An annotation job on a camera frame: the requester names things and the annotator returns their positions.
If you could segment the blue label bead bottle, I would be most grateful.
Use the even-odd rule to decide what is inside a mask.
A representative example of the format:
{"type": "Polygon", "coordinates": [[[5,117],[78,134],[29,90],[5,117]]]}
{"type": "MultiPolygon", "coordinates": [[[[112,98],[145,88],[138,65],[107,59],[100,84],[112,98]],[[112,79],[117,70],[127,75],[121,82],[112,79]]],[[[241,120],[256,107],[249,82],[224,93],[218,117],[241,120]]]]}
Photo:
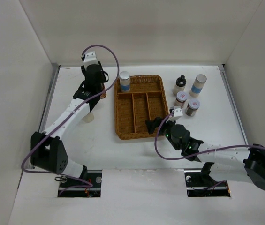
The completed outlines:
{"type": "Polygon", "coordinates": [[[121,92],[130,92],[130,73],[122,71],[119,75],[121,92]]]}

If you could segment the black top salt grinder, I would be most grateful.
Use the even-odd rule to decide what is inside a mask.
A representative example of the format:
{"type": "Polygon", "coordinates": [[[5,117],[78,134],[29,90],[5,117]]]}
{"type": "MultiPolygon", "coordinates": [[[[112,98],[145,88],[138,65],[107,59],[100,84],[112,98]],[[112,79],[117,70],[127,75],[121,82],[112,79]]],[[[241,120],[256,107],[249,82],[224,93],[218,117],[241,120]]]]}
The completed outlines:
{"type": "Polygon", "coordinates": [[[83,121],[85,123],[90,123],[94,120],[94,115],[92,112],[88,113],[86,116],[83,117],[83,121]]]}

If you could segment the red sauce bottle yellow cap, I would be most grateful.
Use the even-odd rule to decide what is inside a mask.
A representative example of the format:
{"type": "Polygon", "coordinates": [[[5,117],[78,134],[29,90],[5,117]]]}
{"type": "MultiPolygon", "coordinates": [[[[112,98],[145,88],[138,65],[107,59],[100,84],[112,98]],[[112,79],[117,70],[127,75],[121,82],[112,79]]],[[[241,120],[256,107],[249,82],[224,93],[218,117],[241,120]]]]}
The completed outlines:
{"type": "Polygon", "coordinates": [[[101,99],[104,99],[106,97],[106,92],[105,92],[105,84],[104,83],[101,83],[101,90],[102,90],[102,93],[100,95],[100,98],[101,99]]]}

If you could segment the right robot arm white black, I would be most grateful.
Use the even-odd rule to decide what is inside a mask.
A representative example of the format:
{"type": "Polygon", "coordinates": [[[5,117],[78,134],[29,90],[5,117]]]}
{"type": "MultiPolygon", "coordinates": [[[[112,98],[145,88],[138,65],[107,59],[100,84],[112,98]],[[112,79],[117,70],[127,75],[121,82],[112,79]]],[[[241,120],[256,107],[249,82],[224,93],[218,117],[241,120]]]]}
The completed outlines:
{"type": "Polygon", "coordinates": [[[254,145],[215,146],[191,137],[172,115],[156,117],[145,122],[148,133],[157,131],[175,150],[181,151],[180,160],[203,163],[200,180],[204,185],[221,181],[240,181],[265,191],[265,147],[254,145]]]}

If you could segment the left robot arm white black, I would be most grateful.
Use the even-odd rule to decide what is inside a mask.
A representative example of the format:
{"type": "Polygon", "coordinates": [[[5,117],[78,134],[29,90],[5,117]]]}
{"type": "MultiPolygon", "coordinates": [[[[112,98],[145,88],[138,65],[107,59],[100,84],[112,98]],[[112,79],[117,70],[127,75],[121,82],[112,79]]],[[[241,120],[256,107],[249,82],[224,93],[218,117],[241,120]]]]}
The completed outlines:
{"type": "Polygon", "coordinates": [[[92,112],[100,101],[108,74],[101,62],[95,61],[81,66],[84,81],[73,95],[69,106],[61,116],[42,133],[35,132],[31,137],[30,162],[45,171],[71,177],[71,181],[82,187],[87,183],[87,167],[68,157],[63,144],[76,125],[92,112]]]}

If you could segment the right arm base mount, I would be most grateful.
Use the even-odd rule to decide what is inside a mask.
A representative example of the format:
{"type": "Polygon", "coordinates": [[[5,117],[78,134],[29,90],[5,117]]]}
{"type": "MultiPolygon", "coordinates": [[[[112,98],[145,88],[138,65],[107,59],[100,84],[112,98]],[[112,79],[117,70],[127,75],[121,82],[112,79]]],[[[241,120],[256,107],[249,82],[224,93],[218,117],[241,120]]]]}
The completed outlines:
{"type": "Polygon", "coordinates": [[[210,177],[213,164],[205,163],[201,169],[184,170],[188,197],[230,197],[228,182],[210,177]]]}

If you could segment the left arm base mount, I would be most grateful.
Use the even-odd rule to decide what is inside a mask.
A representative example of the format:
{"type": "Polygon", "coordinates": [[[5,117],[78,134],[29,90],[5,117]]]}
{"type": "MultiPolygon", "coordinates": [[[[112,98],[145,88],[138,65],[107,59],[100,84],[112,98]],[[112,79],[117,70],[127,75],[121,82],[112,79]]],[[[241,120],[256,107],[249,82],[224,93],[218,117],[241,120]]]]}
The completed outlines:
{"type": "Polygon", "coordinates": [[[89,170],[84,181],[78,178],[57,176],[59,198],[98,198],[101,197],[102,170],[89,170]]]}

